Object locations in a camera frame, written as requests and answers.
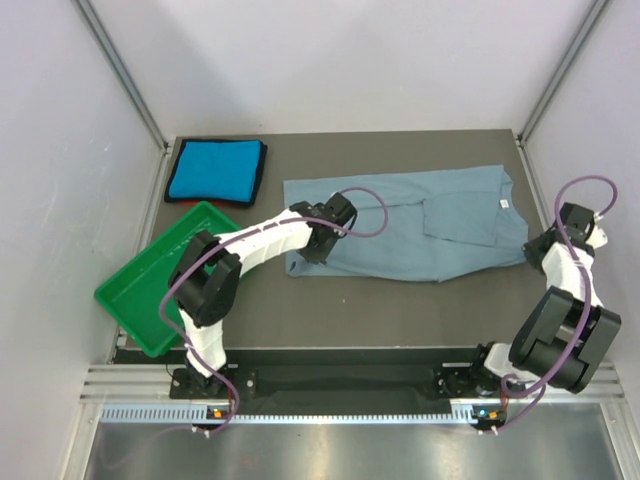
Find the light blue t-shirt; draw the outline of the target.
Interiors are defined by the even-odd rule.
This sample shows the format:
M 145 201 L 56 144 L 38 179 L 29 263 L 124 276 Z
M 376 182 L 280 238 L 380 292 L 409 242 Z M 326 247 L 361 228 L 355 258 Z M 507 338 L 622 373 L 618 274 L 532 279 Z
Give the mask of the light blue t-shirt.
M 467 169 L 286 180 L 284 203 L 326 201 L 344 191 L 358 211 L 358 236 L 337 242 L 323 264 L 291 252 L 293 277 L 377 277 L 443 282 L 524 262 L 527 222 L 501 165 Z

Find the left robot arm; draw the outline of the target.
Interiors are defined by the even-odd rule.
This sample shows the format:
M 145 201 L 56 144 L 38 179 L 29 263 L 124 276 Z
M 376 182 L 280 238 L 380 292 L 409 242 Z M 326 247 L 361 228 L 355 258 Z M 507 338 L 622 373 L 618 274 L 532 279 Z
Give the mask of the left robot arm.
M 341 193 L 314 205 L 302 201 L 277 216 L 238 232 L 197 232 L 169 280 L 169 292 L 189 339 L 187 364 L 192 384 L 205 396 L 226 387 L 223 320 L 232 309 L 241 277 L 288 252 L 318 264 L 326 261 L 343 228 L 357 218 Z

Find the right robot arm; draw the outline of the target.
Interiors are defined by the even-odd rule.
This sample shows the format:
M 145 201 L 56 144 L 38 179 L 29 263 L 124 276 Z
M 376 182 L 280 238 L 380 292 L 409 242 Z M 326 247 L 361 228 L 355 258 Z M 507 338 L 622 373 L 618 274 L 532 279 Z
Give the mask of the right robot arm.
M 467 370 L 469 388 L 487 396 L 498 392 L 504 376 L 515 374 L 525 384 L 535 382 L 559 360 L 573 337 L 583 312 L 587 321 L 576 345 L 549 385 L 577 394 L 585 389 L 621 328 L 621 317 L 603 306 L 595 289 L 586 289 L 581 269 L 589 279 L 595 250 L 606 243 L 595 213 L 565 203 L 560 209 L 574 259 L 560 229 L 553 223 L 523 246 L 526 260 L 546 277 L 546 292 L 510 344 L 480 345 Z

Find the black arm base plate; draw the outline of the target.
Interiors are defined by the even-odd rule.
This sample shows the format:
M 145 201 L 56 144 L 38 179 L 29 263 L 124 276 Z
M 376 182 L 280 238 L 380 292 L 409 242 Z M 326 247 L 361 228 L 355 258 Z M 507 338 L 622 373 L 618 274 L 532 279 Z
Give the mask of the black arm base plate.
M 500 378 L 477 363 L 241 363 L 204 377 L 192 367 L 177 369 L 173 399 L 210 399 L 230 394 L 232 384 L 243 401 L 278 393 L 407 393 L 426 399 L 492 396 Z

